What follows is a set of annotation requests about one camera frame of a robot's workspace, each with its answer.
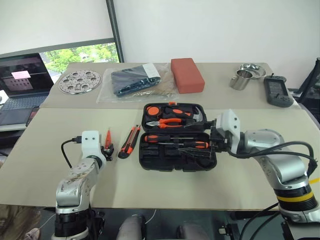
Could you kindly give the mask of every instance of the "red foam block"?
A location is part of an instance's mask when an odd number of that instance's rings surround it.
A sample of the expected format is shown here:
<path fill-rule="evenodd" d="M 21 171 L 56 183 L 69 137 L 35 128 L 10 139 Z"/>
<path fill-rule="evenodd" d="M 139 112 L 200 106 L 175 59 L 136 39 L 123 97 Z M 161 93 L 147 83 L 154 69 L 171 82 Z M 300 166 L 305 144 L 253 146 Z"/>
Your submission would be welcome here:
<path fill-rule="evenodd" d="M 200 93 L 205 80 L 192 58 L 171 59 L 171 71 L 180 94 Z"/>

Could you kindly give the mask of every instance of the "white wall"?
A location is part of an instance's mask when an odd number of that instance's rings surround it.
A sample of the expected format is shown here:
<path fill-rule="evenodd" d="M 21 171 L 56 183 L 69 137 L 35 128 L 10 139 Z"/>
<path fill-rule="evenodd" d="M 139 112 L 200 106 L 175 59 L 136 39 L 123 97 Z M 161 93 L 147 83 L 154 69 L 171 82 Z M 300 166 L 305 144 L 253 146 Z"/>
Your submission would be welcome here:
<path fill-rule="evenodd" d="M 299 87 L 320 57 L 320 0 L 114 0 L 126 62 L 266 62 Z"/>
<path fill-rule="evenodd" d="M 105 38 L 105 0 L 0 0 L 0 54 Z"/>

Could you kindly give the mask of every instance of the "metal plate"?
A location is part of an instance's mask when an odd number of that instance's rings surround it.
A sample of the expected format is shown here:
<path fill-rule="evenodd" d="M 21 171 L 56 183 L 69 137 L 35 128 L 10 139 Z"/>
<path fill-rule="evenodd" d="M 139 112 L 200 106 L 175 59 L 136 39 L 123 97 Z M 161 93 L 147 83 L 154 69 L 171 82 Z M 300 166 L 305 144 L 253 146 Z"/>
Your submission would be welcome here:
<path fill-rule="evenodd" d="M 78 70 L 63 77 L 59 82 L 59 89 L 65 94 L 84 94 L 100 83 L 101 76 L 96 71 Z"/>
<path fill-rule="evenodd" d="M 240 66 L 241 70 L 246 70 L 250 73 L 252 73 L 251 79 L 262 79 L 267 75 L 266 70 L 259 65 L 253 64 L 253 63 L 244 63 Z"/>

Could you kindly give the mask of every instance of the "window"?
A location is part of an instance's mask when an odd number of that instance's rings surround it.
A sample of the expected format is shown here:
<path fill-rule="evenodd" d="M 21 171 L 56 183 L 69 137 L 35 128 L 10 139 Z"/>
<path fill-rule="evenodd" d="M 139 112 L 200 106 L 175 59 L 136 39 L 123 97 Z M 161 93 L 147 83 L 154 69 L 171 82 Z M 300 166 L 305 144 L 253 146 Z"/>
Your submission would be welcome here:
<path fill-rule="evenodd" d="M 119 63 L 114 42 L 46 51 L 40 56 L 54 83 L 69 63 Z"/>

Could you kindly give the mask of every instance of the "perforated metal disc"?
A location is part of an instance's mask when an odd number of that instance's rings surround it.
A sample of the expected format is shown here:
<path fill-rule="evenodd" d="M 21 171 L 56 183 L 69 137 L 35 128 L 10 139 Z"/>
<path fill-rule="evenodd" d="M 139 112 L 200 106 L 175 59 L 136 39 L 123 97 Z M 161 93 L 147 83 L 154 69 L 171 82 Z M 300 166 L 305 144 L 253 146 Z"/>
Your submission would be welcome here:
<path fill-rule="evenodd" d="M 78 70 L 63 77 L 59 88 L 66 94 L 84 94 L 95 89 L 101 83 L 101 76 L 96 71 Z"/>

